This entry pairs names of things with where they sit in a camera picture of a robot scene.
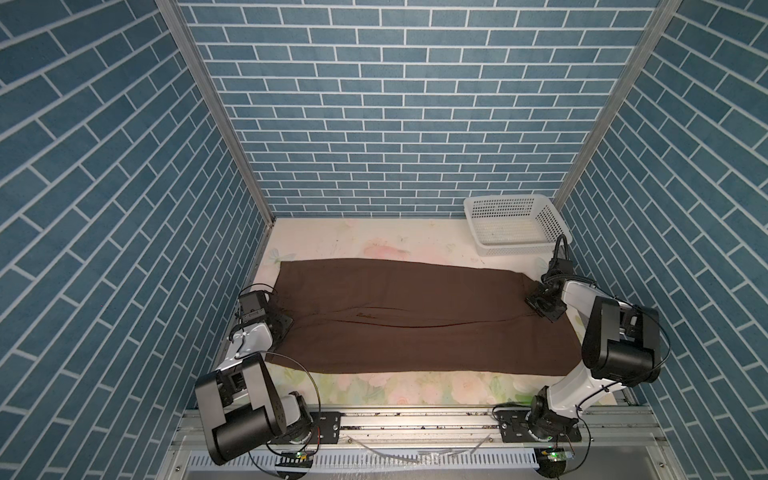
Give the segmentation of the brown trousers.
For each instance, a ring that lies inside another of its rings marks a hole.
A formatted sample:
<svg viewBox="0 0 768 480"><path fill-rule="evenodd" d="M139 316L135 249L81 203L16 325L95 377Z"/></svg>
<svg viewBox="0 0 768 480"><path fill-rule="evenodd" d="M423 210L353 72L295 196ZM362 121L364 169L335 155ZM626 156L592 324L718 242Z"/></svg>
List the brown trousers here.
<svg viewBox="0 0 768 480"><path fill-rule="evenodd" d="M565 376L581 360L570 321L525 302L522 273L375 259L285 262L279 309L293 325L271 355L312 373L478 371Z"/></svg>

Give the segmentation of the white plastic laundry basket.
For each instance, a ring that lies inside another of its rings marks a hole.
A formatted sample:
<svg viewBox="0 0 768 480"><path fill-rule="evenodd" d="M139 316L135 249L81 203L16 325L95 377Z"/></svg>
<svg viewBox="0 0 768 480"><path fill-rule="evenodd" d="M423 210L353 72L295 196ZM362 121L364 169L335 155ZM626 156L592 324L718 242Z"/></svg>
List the white plastic laundry basket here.
<svg viewBox="0 0 768 480"><path fill-rule="evenodd" d="M479 256L547 254L559 239L573 240L563 217L543 195L474 196L463 207Z"/></svg>

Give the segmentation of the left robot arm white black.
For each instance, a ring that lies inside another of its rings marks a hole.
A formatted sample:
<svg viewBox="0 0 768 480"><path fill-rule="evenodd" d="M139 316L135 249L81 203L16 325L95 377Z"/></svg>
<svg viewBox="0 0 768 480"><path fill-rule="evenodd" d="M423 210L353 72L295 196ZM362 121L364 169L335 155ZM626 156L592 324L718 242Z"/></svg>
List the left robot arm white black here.
<svg viewBox="0 0 768 480"><path fill-rule="evenodd" d="M292 325L265 284L238 295L224 358L195 384L203 435L215 464L270 442L298 442L302 449L309 443L315 425L306 402L297 392L280 395L267 365Z"/></svg>

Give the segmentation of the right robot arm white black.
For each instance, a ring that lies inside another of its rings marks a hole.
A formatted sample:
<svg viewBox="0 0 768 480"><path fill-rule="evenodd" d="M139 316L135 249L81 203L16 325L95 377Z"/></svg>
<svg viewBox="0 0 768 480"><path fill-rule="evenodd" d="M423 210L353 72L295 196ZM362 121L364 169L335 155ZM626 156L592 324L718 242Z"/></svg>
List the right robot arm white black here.
<svg viewBox="0 0 768 480"><path fill-rule="evenodd" d="M573 262L550 260L537 289L526 298L534 311L554 321L568 309L586 316L581 359L560 381L543 387L527 417L530 434L539 441L572 437L580 414L615 391L655 382L665 359L666 337L659 312L630 304L574 274Z"/></svg>

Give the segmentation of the white perforated vent strip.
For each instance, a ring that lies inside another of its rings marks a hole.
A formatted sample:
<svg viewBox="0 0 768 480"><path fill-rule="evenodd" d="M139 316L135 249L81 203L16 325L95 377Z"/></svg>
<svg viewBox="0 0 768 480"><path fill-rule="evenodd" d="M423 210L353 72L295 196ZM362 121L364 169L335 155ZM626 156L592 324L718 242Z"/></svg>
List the white perforated vent strip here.
<svg viewBox="0 0 768 480"><path fill-rule="evenodd" d="M531 448L425 451L389 449L374 453L363 449L331 449L312 460L281 459L266 451L242 455L217 466L204 453L193 452L187 460L188 472L291 472L291 473L383 473L422 470L504 470L537 469L539 463Z"/></svg>

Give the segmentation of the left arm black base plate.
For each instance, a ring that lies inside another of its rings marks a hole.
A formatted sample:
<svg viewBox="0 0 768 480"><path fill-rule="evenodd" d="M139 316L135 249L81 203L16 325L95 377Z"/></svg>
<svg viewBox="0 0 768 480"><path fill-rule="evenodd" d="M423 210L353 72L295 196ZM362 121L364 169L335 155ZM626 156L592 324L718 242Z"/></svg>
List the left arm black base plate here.
<svg viewBox="0 0 768 480"><path fill-rule="evenodd" d="M336 445L339 443L342 413L340 411L309 412L303 415L306 422L299 432L301 445Z"/></svg>

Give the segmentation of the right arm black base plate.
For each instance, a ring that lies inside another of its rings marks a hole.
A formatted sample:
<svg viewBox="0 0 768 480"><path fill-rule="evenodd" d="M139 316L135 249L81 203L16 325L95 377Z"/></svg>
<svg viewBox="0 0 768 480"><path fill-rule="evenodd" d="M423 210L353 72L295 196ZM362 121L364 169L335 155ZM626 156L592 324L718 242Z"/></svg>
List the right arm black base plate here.
<svg viewBox="0 0 768 480"><path fill-rule="evenodd" d="M491 413L497 422L504 443L577 443L582 434L576 418L563 417L549 410L543 413L521 408L495 410Z"/></svg>

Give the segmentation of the aluminium mounting rail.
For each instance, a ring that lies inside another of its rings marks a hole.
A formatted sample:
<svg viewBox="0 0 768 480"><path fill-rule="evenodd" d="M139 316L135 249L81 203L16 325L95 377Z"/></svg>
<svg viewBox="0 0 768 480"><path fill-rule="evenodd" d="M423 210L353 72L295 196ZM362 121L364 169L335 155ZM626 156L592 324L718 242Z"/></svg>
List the aluminium mounting rail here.
<svg viewBox="0 0 768 480"><path fill-rule="evenodd" d="M544 443L504 443L497 422L486 406L470 407L341 407L339 443L322 449L365 445L384 448L464 448L525 446ZM555 441L563 447L652 447L665 445L664 435L651 409L645 406L592 406L578 426L582 440Z"/></svg>

